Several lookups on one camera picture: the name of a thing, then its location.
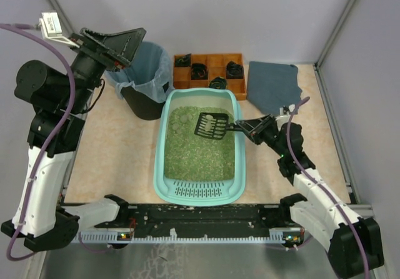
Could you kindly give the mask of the teal plastic litter box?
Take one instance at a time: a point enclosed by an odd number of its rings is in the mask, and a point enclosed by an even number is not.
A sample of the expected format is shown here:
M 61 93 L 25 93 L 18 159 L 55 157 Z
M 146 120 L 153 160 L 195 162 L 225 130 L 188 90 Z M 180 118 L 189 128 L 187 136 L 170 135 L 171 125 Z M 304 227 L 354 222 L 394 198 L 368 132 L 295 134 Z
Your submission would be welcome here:
M 168 130 L 169 115 L 182 106 L 213 107 L 227 110 L 234 122 L 242 118 L 241 107 L 235 95 L 229 90 L 194 88 L 176 89 L 167 97 L 162 109 L 156 143 L 153 185 L 156 194 L 166 202 L 187 206 L 217 206 L 236 201 L 246 186 L 245 138 L 234 133 L 235 173 L 234 178 L 225 181 L 183 181 L 164 175 L 164 146 Z

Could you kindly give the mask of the black litter scoop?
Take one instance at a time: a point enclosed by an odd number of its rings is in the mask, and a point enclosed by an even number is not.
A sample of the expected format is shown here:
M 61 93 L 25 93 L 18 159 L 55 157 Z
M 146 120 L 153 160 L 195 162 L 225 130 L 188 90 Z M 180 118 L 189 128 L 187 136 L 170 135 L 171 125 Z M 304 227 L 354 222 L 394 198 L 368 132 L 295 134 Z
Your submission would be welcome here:
M 205 131 L 199 127 L 201 120 L 211 121 L 212 130 L 210 132 Z M 194 129 L 194 134 L 202 138 L 210 140 L 221 140 L 224 138 L 228 131 L 238 131 L 241 132 L 239 128 L 236 127 L 235 123 L 229 121 L 229 115 L 225 113 L 200 113 L 197 119 L 196 127 Z

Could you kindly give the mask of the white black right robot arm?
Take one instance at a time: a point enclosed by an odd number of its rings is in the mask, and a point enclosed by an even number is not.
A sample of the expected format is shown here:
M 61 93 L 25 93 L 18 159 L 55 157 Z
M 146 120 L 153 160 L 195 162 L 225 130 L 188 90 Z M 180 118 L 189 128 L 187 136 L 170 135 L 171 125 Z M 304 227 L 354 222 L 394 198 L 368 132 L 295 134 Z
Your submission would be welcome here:
M 279 155 L 277 164 L 298 194 L 281 205 L 289 220 L 317 240 L 339 278 L 352 278 L 384 265 L 381 230 L 377 221 L 363 218 L 328 186 L 303 150 L 302 127 L 290 116 L 237 120 L 237 131 L 256 145 L 266 144 Z

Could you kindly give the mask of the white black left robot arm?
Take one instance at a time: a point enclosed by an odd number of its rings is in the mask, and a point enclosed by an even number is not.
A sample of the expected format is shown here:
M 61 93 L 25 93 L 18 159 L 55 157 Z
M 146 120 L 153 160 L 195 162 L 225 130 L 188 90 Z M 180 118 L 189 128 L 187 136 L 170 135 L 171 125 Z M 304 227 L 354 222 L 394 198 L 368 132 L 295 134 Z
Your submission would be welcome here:
M 29 162 L 21 201 L 1 231 L 12 240 L 23 239 L 31 254 L 64 248 L 88 228 L 127 219 L 128 202 L 115 195 L 76 207 L 61 206 L 59 197 L 93 91 L 104 87 L 105 71 L 132 64 L 145 34 L 143 28 L 112 34 L 83 28 L 67 39 L 76 57 L 65 64 L 65 73 L 38 60 L 24 63 L 17 72 L 14 94 L 31 104 L 35 115 L 27 137 Z

